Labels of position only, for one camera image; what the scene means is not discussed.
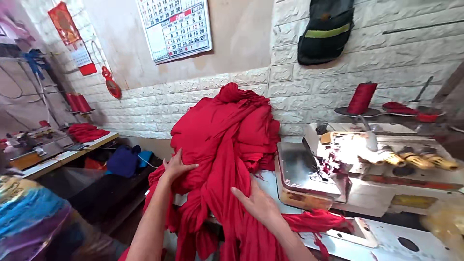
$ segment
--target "fabric pile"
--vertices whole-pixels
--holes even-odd
[[[196,253],[204,260],[217,249],[218,239],[204,224],[210,213],[224,230],[222,261],[287,260],[276,238],[230,192],[234,186],[249,196],[250,173],[274,170],[278,131],[269,99],[239,90],[236,83],[223,86],[215,98],[202,98],[173,127],[171,147],[176,153],[183,149],[184,164],[200,165],[172,186],[173,193],[188,193],[187,201],[177,210],[171,207],[167,217],[167,228],[178,236],[177,261],[193,261]],[[148,177],[144,210],[163,172],[160,166]],[[326,210],[283,217],[296,232],[323,232],[345,222]],[[317,237],[316,243],[327,257]]]
[[[406,105],[397,102],[387,102],[382,105],[382,108],[387,111],[387,113],[397,113],[404,115],[418,115],[419,111],[411,109]]]
[[[110,132],[97,129],[89,123],[73,124],[69,127],[68,133],[73,135],[78,142],[89,142],[101,138]]]

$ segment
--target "hanging bag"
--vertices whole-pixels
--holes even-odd
[[[311,0],[309,23],[298,42],[298,63],[328,63],[341,55],[353,28],[354,0]]]

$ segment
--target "blue cloth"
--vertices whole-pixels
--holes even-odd
[[[133,177],[138,165],[139,157],[137,154],[141,152],[140,146],[134,146],[132,149],[123,145],[119,147],[115,153],[109,158],[106,167],[113,174],[123,177]]]
[[[42,57],[42,53],[39,49],[32,49],[27,53],[23,53],[24,59],[26,59],[27,63],[31,67],[32,72],[34,75],[37,73],[41,80],[45,80],[45,76],[40,71],[39,67],[44,70],[50,69],[50,65],[48,64],[47,60]]]
[[[145,161],[150,161],[150,158],[151,156],[153,155],[153,152],[151,151],[148,151],[148,150],[144,150],[142,152],[139,153],[139,156],[144,159]],[[145,168],[146,166],[148,166],[148,163],[146,163],[145,161],[139,159],[139,165],[138,167],[139,168]]]

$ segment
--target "calendar page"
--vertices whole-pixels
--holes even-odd
[[[213,48],[207,0],[136,1],[156,64]]]

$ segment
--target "red cloth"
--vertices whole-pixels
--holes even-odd
[[[68,133],[74,135],[78,142],[89,142],[101,138],[110,132],[107,130],[97,129],[89,123],[73,124],[69,127]]]
[[[234,186],[249,196],[250,172],[274,170],[278,131],[269,99],[239,90],[236,83],[223,86],[215,98],[201,99],[173,127],[171,147],[175,152],[183,148],[184,164],[200,165],[172,186],[174,193],[189,193],[178,210],[168,211],[167,227],[178,236],[177,261],[193,261],[196,252],[204,260],[217,249],[217,238],[203,225],[209,212],[224,229],[222,261],[287,260],[276,238],[230,192]],[[148,177],[150,193],[144,210],[163,172],[160,166]],[[299,232],[327,231],[345,221],[326,210],[283,216]],[[327,257],[319,239],[316,243]]]
[[[407,107],[406,105],[403,105],[397,102],[387,102],[382,105],[382,108],[384,108],[389,113],[400,113],[400,114],[409,114],[409,115],[419,114],[418,110],[411,109]]]

